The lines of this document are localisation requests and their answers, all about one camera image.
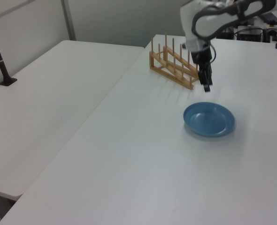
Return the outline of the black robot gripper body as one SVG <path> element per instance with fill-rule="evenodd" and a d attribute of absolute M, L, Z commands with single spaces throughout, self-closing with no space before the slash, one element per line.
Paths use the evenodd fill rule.
<path fill-rule="evenodd" d="M 186 48 L 191 52 L 192 60 L 200 66 L 209 65 L 212 60 L 210 41 L 201 39 L 186 39 Z"/>

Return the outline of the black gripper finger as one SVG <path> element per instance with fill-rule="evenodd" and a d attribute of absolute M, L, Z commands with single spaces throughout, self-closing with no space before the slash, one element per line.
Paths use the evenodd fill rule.
<path fill-rule="evenodd" d="M 213 82 L 212 82 L 212 68 L 211 68 L 211 63 L 210 62 L 206 65 L 205 74 L 206 74 L 206 79 L 207 79 L 207 85 L 208 86 L 212 85 L 213 84 Z"/>
<path fill-rule="evenodd" d="M 206 67 L 199 68 L 199 72 L 198 72 L 199 81 L 200 81 L 201 85 L 203 85 L 204 91 L 210 92 L 210 86 L 207 85 L 205 69 L 206 69 Z"/>

